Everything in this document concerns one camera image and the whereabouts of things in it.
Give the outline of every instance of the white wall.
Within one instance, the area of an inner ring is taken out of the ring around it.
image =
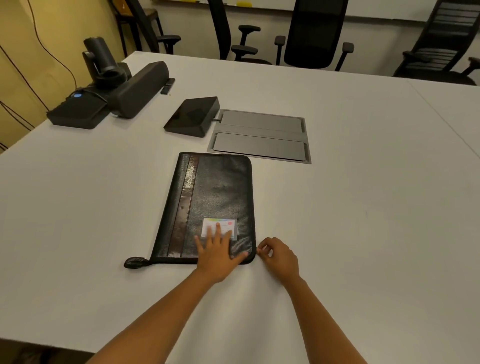
[[[178,34],[182,41],[175,46],[175,54],[219,58],[218,43],[208,6],[176,1],[140,0],[146,7],[158,10],[165,34]],[[232,44],[240,43],[241,24],[257,25],[259,33],[248,35],[247,45],[258,48],[257,58],[275,62],[277,35],[288,35],[291,13],[260,9],[227,7],[227,17],[232,34]],[[423,28],[422,24],[389,21],[347,20],[343,26],[339,46],[332,64],[333,70],[341,54],[341,43],[352,42],[355,52],[349,54],[342,67],[343,72],[391,76],[402,61],[402,51],[410,50]],[[480,36],[477,36],[454,70],[463,71],[468,66],[468,57],[480,57]],[[480,85],[480,70],[471,77]]]

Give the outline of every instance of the wooden stool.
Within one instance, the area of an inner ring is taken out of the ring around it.
[[[135,48],[137,50],[142,50],[142,43],[140,41],[140,33],[138,32],[137,22],[132,15],[132,12],[128,8],[125,0],[108,0],[112,5],[113,11],[115,12],[115,19],[117,20],[117,26],[120,33],[121,46],[123,48],[123,54],[125,57],[127,54],[127,47],[125,45],[125,37],[123,36],[122,25],[128,24],[132,31],[133,41],[135,42]],[[162,25],[160,24],[160,19],[158,17],[158,11],[156,9],[144,9],[146,16],[151,20],[155,20],[158,25],[158,30],[160,35],[163,35]]]

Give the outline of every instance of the black remote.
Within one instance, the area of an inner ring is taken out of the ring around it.
[[[163,86],[162,91],[160,93],[162,95],[168,95],[170,88],[172,87],[173,83],[175,82],[175,78],[169,78],[165,86]]]

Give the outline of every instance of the white card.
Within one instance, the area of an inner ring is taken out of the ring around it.
[[[207,236],[207,229],[210,226],[212,228],[212,236],[216,232],[216,223],[220,223],[220,231],[222,236],[229,230],[232,230],[231,240],[237,239],[237,221],[232,218],[204,218],[204,224],[202,226],[202,238]]]

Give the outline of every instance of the black soundbar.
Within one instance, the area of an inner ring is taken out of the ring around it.
[[[165,62],[149,63],[111,93],[108,108],[115,115],[133,118],[167,83],[168,77]]]

